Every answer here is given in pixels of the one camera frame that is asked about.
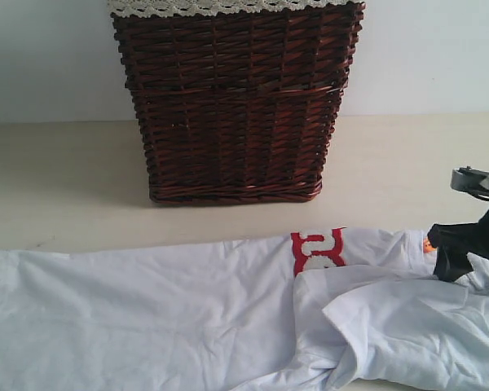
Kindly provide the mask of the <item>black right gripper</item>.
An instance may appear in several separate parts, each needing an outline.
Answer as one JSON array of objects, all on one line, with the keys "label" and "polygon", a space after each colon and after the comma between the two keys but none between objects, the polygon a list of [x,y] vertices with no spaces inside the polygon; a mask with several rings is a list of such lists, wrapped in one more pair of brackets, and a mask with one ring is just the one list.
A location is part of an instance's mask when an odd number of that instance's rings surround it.
[{"label": "black right gripper", "polygon": [[437,249],[434,275],[444,282],[456,282],[474,270],[468,253],[489,260],[489,209],[478,223],[433,224],[427,233]]}]

